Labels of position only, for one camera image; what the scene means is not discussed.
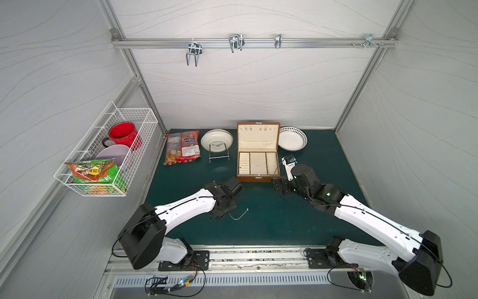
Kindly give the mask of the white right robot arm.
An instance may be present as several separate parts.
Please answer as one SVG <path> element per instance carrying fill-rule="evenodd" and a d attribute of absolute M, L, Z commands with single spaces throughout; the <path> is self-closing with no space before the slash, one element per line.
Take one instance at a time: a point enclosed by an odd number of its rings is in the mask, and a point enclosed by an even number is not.
<path fill-rule="evenodd" d="M 286 174 L 273 178 L 278 194 L 295 193 L 313 208 L 352 224 L 378 240 L 380 246 L 335 237 L 324 258 L 331 267 L 364 265 L 397 276 L 415 292 L 433 296 L 443 265 L 441 238 L 430 230 L 418 232 L 365 206 L 333 184 L 323 184 L 312 168 L 283 158 Z"/>

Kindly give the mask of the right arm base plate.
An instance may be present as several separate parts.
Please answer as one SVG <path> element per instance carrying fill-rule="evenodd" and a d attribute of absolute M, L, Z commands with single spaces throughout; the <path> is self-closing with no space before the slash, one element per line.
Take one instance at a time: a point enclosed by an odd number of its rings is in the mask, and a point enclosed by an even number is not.
<path fill-rule="evenodd" d="M 346 263 L 337 252 L 327 249 L 305 248 L 302 254 L 306 258 L 310 269 L 332 269 L 332 268 L 352 268 L 356 269 L 357 264 Z"/>

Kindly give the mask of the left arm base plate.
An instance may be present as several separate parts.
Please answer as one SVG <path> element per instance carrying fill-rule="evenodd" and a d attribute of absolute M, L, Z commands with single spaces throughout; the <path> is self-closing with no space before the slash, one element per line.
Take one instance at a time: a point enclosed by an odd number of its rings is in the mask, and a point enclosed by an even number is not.
<path fill-rule="evenodd" d="M 178 272 L 208 270 L 210 262 L 210 252 L 208 250 L 198 250 L 188 253 L 179 263 L 160 261 L 158 270 L 160 272 Z"/>

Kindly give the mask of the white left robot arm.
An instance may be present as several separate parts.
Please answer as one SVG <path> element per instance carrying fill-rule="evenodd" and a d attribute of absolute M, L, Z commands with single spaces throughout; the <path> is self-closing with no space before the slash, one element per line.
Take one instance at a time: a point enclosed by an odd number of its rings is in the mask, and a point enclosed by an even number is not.
<path fill-rule="evenodd" d="M 226 183 L 213 181 L 198 192 L 162 206 L 144 203 L 135 210 L 117 241 L 134 270 L 139 270 L 155 259 L 176 267 L 190 267 L 194 251 L 183 239 L 167 235 L 177 226 L 201 214 L 220 219 L 237 208 L 235 196 L 243 186 L 236 178 Z"/>

